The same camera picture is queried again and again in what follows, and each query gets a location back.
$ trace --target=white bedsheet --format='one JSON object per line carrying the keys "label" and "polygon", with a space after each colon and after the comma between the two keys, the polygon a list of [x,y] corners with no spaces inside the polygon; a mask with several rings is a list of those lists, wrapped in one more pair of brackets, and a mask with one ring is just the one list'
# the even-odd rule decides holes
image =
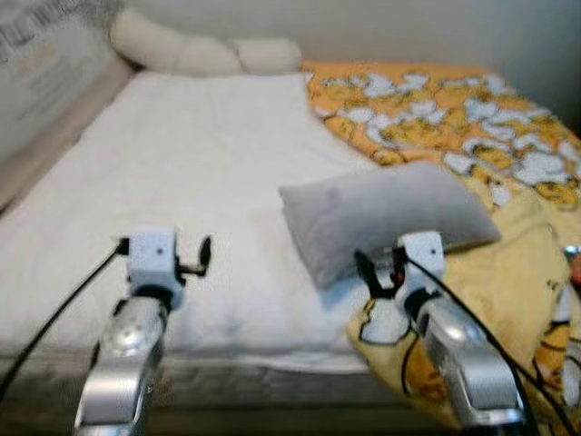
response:
{"label": "white bedsheet", "polygon": [[[113,247],[146,225],[179,230],[208,276],[190,279],[170,320],[174,356],[314,372],[365,371],[345,326],[367,300],[358,280],[314,289],[278,187],[373,164],[309,113],[299,75],[193,79],[143,73],[0,220],[0,354],[13,355]],[[124,260],[51,330],[44,352],[87,353],[123,296]]]}

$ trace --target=mattress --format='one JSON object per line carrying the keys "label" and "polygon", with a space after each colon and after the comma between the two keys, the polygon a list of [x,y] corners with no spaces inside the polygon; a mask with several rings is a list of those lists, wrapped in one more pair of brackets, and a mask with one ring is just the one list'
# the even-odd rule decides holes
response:
{"label": "mattress", "polygon": [[[158,225],[179,231],[186,261],[211,234],[213,257],[170,319],[155,407],[189,416],[192,407],[353,405],[358,398],[366,407],[401,407],[345,336],[366,289],[355,278],[326,292],[313,287],[278,195],[284,184],[372,165],[311,116],[298,74],[138,74],[0,221],[2,364],[113,238]],[[124,267],[119,260],[106,270],[39,345],[8,402],[17,429],[32,425],[22,414],[30,409],[72,422],[89,352],[125,293]],[[305,382],[297,373],[307,374]],[[66,401],[51,401],[64,392]]]}

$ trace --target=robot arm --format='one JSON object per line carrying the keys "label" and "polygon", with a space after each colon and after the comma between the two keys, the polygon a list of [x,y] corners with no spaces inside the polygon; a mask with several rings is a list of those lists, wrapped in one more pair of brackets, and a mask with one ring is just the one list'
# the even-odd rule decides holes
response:
{"label": "robot arm", "polygon": [[[438,278],[444,274],[439,233],[413,233],[399,240],[406,256]],[[423,337],[428,357],[444,378],[458,421],[466,429],[524,420],[522,399],[508,363],[475,320],[415,265],[405,263],[396,304]]]}
{"label": "robot arm", "polygon": [[209,238],[195,266],[180,265],[175,246],[175,232],[162,230],[129,239],[129,297],[119,301],[95,347],[74,423],[76,436],[142,433],[167,319],[182,304],[182,274],[203,276],[210,262]]}

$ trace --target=wall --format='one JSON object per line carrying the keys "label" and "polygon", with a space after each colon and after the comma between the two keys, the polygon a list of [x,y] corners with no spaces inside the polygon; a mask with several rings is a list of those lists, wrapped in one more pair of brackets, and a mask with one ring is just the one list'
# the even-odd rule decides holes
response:
{"label": "wall", "polygon": [[196,34],[288,36],[305,57],[480,64],[581,130],[581,0],[127,0]]}

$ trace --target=white bolster pillow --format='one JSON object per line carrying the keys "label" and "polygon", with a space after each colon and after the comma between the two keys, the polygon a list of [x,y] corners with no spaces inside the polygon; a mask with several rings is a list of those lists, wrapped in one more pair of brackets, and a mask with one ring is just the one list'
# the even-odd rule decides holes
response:
{"label": "white bolster pillow", "polygon": [[248,74],[285,74],[300,69],[300,48],[289,39],[231,39]]}
{"label": "white bolster pillow", "polygon": [[299,71],[300,49],[280,39],[220,41],[158,25],[129,7],[111,28],[115,50],[137,64],[160,73],[211,76],[284,74]]}
{"label": "white bolster pillow", "polygon": [[229,45],[158,25],[132,8],[118,15],[110,37],[119,53],[160,73],[197,76],[243,73]]}

